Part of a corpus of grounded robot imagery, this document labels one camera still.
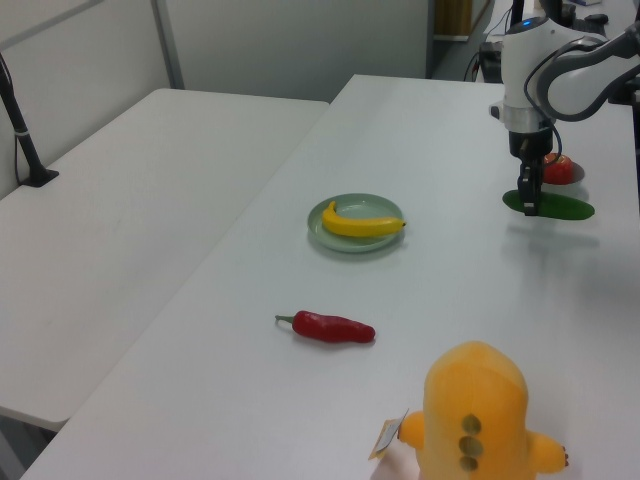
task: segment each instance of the banana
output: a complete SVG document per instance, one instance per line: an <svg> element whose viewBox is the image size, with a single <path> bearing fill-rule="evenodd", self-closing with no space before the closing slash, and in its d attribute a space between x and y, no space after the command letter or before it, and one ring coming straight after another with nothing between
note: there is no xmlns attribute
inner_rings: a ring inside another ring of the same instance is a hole
<svg viewBox="0 0 640 480"><path fill-rule="evenodd" d="M336 212L336 202L332 201L322 212L322 225L331 233L346 237L379 237L398 233L406 225L401 218L346 218Z"/></svg>

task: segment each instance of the yellow stuffed toy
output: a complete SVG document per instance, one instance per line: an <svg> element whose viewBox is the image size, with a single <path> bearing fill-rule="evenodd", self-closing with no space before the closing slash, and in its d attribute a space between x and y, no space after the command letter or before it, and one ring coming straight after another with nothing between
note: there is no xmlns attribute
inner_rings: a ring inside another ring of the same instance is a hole
<svg viewBox="0 0 640 480"><path fill-rule="evenodd" d="M415 448L424 480L534 480L568 466L564 447L525 426L527 385L518 367L482 342L431 367L422 412L398 438Z"/></svg>

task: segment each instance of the toy tag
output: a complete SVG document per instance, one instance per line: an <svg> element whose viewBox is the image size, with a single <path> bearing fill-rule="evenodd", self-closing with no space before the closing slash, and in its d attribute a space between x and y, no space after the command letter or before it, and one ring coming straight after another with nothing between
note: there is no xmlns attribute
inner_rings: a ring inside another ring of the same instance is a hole
<svg viewBox="0 0 640 480"><path fill-rule="evenodd" d="M405 412L402 418L396 418L395 420L386 420L382 425L382 430L380 430L380 435L378 435L378 441L376 445L373 447L371 451L371 455L369 455L369 460L373 460L374 458L381 459L384 457L387 447L391 445L393 441L393 437L396 436L398 430L400 430L400 425L404 421L404 417L407 416L409 410Z"/></svg>

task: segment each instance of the black cable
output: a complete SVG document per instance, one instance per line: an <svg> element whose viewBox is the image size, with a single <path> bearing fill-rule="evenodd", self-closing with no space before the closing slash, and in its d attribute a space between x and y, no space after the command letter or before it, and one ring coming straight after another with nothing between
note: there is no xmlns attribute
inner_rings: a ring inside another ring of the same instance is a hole
<svg viewBox="0 0 640 480"><path fill-rule="evenodd" d="M467 81L467 75L469 74L469 67L471 67L471 64L473 63L473 61L480 56L480 53L476 52L473 54L473 57L471 57L471 60L469 60L469 64L467 65L467 68L464 70L464 78L462 79L463 82Z"/></svg>
<svg viewBox="0 0 640 480"><path fill-rule="evenodd" d="M4 57L2 53L0 53L0 66L7 74L7 79L9 80L9 85L11 85L11 90L13 90L13 79L11 78L11 72L9 71L9 67L7 67L7 62L4 61Z"/></svg>
<svg viewBox="0 0 640 480"><path fill-rule="evenodd" d="M13 135L13 171L16 175L16 183L21 186L22 182L18 175L18 136L15 134Z"/></svg>
<svg viewBox="0 0 640 480"><path fill-rule="evenodd" d="M533 101L533 98L531 98L531 95L529 95L529 82L531 81L533 76L536 74L536 72L540 70L540 68L545 63L551 60L556 55L556 53L558 53L557 50L547 55L547 57L545 57L545 59L542 60L542 62L540 62L538 66L531 71L527 79L524 81L524 96L527 97L527 100L529 100L529 103L531 104L531 106L535 109L536 112L540 114L540 116L542 116L542 118L544 118L545 122L549 125L549 127L551 127L551 130L553 130L553 134L556 136L556 140L558 142L558 153L556 154L556 158L554 158L553 161L549 163L543 162L543 168L550 167L551 165L556 163L558 160L560 160L560 156L562 155L562 139L560 138L558 129L553 124L551 118L549 118L549 116L544 112L544 110L542 110L542 108L539 105L537 105L536 102Z"/></svg>
<svg viewBox="0 0 640 480"><path fill-rule="evenodd" d="M507 15L507 19L504 21L504 34L505 34L505 35L507 34L507 30L508 30L508 28L507 28L507 27L509 26L509 20L511 19L511 15L512 15L512 13L513 13L513 12L512 12L512 8L513 8L513 7L511 7L511 8L508 10L509 15Z"/></svg>
<svg viewBox="0 0 640 480"><path fill-rule="evenodd" d="M2 53L0 53L0 68L2 68L3 72L7 75L7 80L9 80L9 86L11 87L11 91L13 92L13 79L11 78L11 72L9 71L9 67L7 63L4 61L4 57ZM18 175L18 135L13 134L13 172L16 176L16 183L18 186L22 185L20 181L20 176Z"/></svg>
<svg viewBox="0 0 640 480"><path fill-rule="evenodd" d="M505 26L504 26L504 28L505 28L505 32L506 32L506 30L507 30L507 22L505 21L505 17L507 17L507 16L511 13L511 9L512 9L512 8L513 8L513 7L510 7L506 12L504 12L504 13L502 14L502 17L500 17L500 20L498 20L498 23L496 23L496 24L491 28L491 30L489 30L489 31L487 32L486 37L484 37L484 41L485 41L485 42L487 41L487 38L489 38L489 35L491 35L491 32L493 32L496 28L498 28L500 25L502 25L502 22L505 22ZM479 57L479 56L480 56L480 54L479 54L478 52L476 52L476 53L474 53L474 54L473 54L473 57L471 57L471 60L469 61L469 65L467 65L467 68L466 68L466 69L465 69L465 71L464 71L464 78L463 78L463 80L462 80L463 82L466 82L466 81L467 81L467 75L468 75L468 72L469 72L469 67L471 67L471 64L472 64L472 63L473 63L473 61L476 59L476 57ZM473 80L473 71L472 71L472 73L471 73L471 79L472 79L472 81L475 81L475 80Z"/></svg>
<svg viewBox="0 0 640 480"><path fill-rule="evenodd" d="M506 12L504 12L504 14L502 15L502 17L500 17L500 20L498 20L498 23L496 23L493 28L491 30L489 30L487 32L487 36L484 37L484 40L487 41L487 38L489 37L489 35L491 35L491 32L493 32L496 28L498 28L500 25L502 25L502 22L505 21L505 17L507 15L509 15L511 13L511 9L513 7L510 7L509 10L507 10Z"/></svg>

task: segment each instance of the tomato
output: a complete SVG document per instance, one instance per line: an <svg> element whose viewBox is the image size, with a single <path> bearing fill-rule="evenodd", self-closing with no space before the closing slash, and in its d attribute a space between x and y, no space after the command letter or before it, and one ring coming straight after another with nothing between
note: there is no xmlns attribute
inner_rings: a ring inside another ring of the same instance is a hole
<svg viewBox="0 0 640 480"><path fill-rule="evenodd" d="M552 162L556 158L555 153L544 157L544 163ZM544 169L544 183L551 185L568 185L573 183L573 162L566 155L561 155L556 163Z"/></svg>

